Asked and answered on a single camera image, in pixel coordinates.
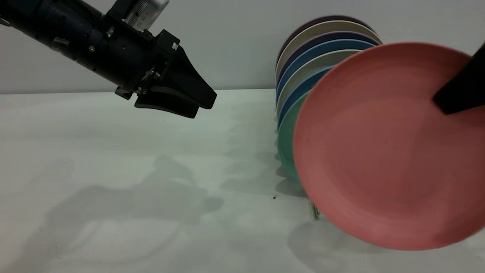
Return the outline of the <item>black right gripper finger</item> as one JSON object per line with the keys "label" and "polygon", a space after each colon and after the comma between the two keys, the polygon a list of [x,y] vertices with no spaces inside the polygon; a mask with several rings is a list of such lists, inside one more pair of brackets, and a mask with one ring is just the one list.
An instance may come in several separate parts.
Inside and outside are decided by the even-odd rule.
{"label": "black right gripper finger", "polygon": [[464,68],[433,97],[445,114],[454,114],[485,104],[485,45]]}

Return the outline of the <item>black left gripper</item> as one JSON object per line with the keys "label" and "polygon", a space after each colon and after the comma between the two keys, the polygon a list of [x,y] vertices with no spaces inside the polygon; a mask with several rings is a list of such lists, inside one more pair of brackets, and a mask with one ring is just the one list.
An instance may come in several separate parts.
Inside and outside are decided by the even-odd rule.
{"label": "black left gripper", "polygon": [[217,94],[191,64],[184,48],[178,47],[179,43],[172,33],[162,30],[147,45],[135,50],[138,56],[130,57],[127,82],[116,88],[116,95],[129,100],[138,94],[136,108],[189,119],[196,117],[199,107],[212,109]]}

